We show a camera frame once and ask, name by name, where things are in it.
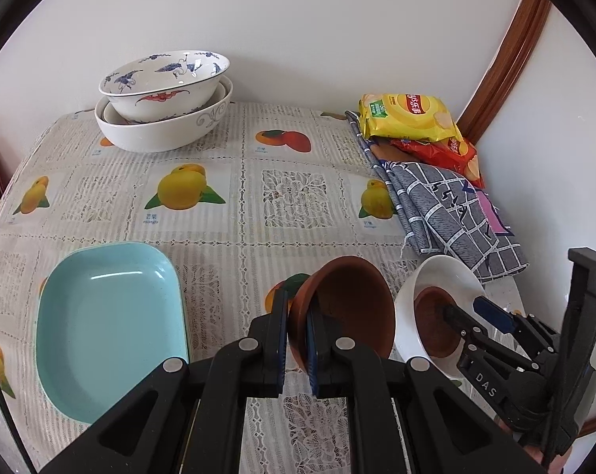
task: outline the green label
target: green label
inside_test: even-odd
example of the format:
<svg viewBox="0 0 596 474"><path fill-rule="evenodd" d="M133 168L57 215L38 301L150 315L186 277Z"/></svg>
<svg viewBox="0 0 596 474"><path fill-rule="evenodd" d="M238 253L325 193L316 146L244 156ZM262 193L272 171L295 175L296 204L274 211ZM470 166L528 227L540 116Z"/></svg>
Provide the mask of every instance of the green label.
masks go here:
<svg viewBox="0 0 596 474"><path fill-rule="evenodd" d="M373 117L388 117L386 107L383 106L383 101L379 100L378 102L370 103L370 106Z"/></svg>

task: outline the brown bowl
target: brown bowl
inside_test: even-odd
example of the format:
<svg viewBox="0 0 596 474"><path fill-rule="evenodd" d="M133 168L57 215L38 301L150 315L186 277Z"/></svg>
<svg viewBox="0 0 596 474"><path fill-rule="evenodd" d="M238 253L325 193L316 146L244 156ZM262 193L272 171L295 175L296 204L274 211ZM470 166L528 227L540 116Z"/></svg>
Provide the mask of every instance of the brown bowl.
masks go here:
<svg viewBox="0 0 596 474"><path fill-rule="evenodd" d="M395 306L386 280L368 260L341 256L313 273L294 297L289 312L289 346L306 370L307 311L315 294L322 313L342 324L343 333L388 358L395 340Z"/></svg>
<svg viewBox="0 0 596 474"><path fill-rule="evenodd" d="M456 302L440 287L427 287L414 298L414 321L419 338L430 356L450 356L460 343L460 335L443 319L446 305Z"/></svg>

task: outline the wooden trim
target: wooden trim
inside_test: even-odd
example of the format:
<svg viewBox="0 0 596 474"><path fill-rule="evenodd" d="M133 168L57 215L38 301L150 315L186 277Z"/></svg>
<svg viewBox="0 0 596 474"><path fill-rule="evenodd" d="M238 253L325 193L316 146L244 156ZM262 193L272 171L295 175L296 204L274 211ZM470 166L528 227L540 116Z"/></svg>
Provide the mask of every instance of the wooden trim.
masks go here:
<svg viewBox="0 0 596 474"><path fill-rule="evenodd" d="M472 143L483 136L511 93L549 16L550 0L521 0L493 64L458 120Z"/></svg>
<svg viewBox="0 0 596 474"><path fill-rule="evenodd" d="M592 419L588 419L587 421L584 422L583 426L579 430L579 435L577 435L577 438L585 437L586 435L590 435L591 433L594 433L595 431L596 431L596 417L594 417Z"/></svg>

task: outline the red bat design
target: red bat design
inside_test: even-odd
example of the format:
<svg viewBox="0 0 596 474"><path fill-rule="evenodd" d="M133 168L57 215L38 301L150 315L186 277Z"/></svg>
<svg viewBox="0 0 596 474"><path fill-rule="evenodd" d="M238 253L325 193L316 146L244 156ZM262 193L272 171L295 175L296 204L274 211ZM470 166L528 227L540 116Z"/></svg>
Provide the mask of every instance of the red bat design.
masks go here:
<svg viewBox="0 0 596 474"><path fill-rule="evenodd" d="M170 98L175 96L177 93L190 94L190 91L187 91L186 89L180 89L179 91L172 91L170 93L160 93L160 94L151 94L150 96L143 96L136 102L136 105L138 104L138 102L141 102L142 100L149 100L151 102L165 102L166 100L169 100Z"/></svg>

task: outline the stacked bowl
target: stacked bowl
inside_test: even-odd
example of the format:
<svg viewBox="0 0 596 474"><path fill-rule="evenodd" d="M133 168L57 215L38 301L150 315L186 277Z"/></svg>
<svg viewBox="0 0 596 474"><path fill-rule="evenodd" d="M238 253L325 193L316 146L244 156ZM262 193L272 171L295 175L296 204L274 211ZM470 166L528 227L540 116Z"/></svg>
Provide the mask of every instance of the stacked bowl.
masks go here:
<svg viewBox="0 0 596 474"><path fill-rule="evenodd" d="M232 82L223 55L180 50L139 58L100 82L104 136L123 150L174 150L210 132L228 109Z"/></svg>

